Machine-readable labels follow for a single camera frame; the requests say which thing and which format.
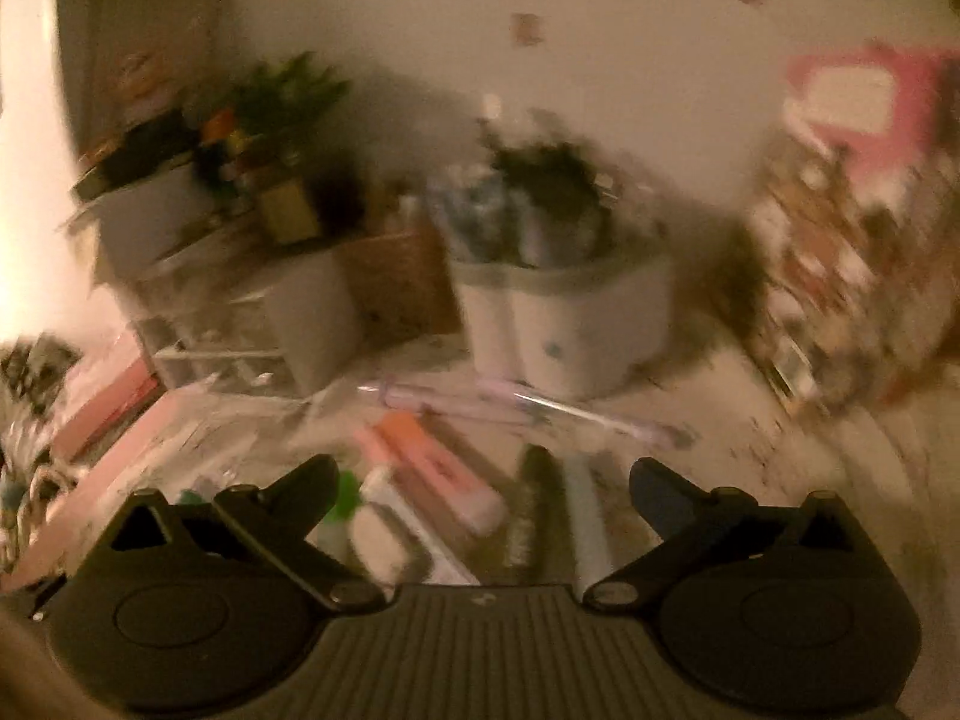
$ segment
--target white container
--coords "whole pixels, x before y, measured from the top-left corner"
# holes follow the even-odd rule
[[[657,242],[633,242],[573,268],[450,264],[474,367],[555,398],[616,389],[664,350],[672,268]]]

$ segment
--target green plant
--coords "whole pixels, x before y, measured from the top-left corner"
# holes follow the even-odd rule
[[[511,148],[487,122],[481,122],[481,143],[491,151],[491,167],[506,185],[525,190],[551,217],[576,220],[600,207],[596,170],[577,143],[538,141]]]
[[[271,141],[283,153],[302,154],[313,145],[317,122],[349,88],[334,68],[317,71],[313,53],[304,52],[280,66],[258,64],[234,87],[232,103],[247,135]]]

